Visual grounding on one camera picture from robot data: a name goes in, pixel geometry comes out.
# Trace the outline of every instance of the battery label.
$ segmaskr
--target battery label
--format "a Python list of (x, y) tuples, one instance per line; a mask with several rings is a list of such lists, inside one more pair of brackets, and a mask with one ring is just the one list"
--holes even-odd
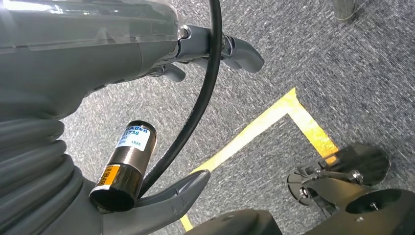
[(97, 186), (101, 185), (111, 185), (115, 179), (115, 176), (119, 170), (120, 165), (108, 165), (104, 172), (102, 173), (101, 178), (99, 179)]
[(150, 131), (140, 126), (129, 126), (125, 129), (124, 134), (118, 141), (116, 148), (122, 146), (134, 147), (140, 151), (144, 151), (150, 138)]

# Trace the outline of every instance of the black mount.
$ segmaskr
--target black mount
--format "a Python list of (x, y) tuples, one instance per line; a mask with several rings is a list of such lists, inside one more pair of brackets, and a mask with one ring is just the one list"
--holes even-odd
[(372, 188), (385, 179), (390, 166), (382, 149), (357, 143), (290, 174), (293, 197), (327, 217), (305, 234), (415, 234), (415, 193)]

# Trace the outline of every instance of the blue and white label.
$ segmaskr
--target blue and white label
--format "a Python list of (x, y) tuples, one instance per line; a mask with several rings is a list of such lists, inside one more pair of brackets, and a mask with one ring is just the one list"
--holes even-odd
[(122, 146), (134, 147), (140, 151), (144, 151), (147, 145), (150, 131), (140, 126), (129, 126), (125, 129), (121, 139), (118, 141), (116, 148)]

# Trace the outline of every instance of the yellow tape line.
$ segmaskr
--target yellow tape line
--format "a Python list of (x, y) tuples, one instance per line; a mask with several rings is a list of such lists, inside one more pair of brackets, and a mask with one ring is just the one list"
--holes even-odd
[[(259, 117), (253, 120), (248, 126), (246, 126), (224, 148), (222, 148), (198, 168), (194, 169), (191, 173), (203, 169), (207, 169), (209, 171), (215, 170), (220, 164), (241, 150), (245, 145), (267, 130), (286, 114), (293, 119), (294, 123), (305, 134), (307, 139), (322, 157), (327, 157), (338, 151), (338, 148), (327, 136), (324, 130), (300, 104), (297, 99), (296, 89), (293, 88)], [(326, 161), (327, 163), (332, 163), (335, 160), (336, 159), (332, 157)], [(180, 221), (182, 222), (186, 232), (193, 228), (187, 214), (184, 215)]]
[(182, 222), (182, 224), (183, 224), (183, 227), (184, 227), (184, 230), (187, 232), (187, 231), (189, 231), (189, 230), (191, 230), (191, 229), (193, 229), (193, 225), (191, 224), (191, 222), (190, 222), (190, 220), (189, 220), (189, 217), (187, 216), (187, 214), (185, 214), (181, 219), (180, 219), (180, 221)]
[[(324, 130), (317, 124), (298, 100), (297, 104), (295, 104), (295, 108), (291, 109), (288, 112), (288, 115), (307, 137), (321, 157), (325, 158), (339, 151)], [(326, 159), (326, 162), (332, 164), (335, 160), (336, 157), (330, 157)]]

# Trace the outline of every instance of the black power cord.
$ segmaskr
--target black power cord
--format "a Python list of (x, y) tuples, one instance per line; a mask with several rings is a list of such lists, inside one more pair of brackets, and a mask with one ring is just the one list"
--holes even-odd
[(190, 136), (193, 134), (197, 124), (199, 124), (206, 107), (209, 105), (210, 98), (215, 87), (218, 76), (221, 52), (222, 52), (222, 14), (219, 0), (209, 0), (210, 6), (210, 39), (209, 39), (209, 59), (205, 73), (205, 80), (193, 106), (192, 112), (187, 118), (183, 129), (180, 131), (174, 142), (167, 149), (164, 155), (145, 175), (140, 189), (139, 198), (142, 197), (149, 188), (160, 178), (166, 171), (173, 160), (180, 153)]

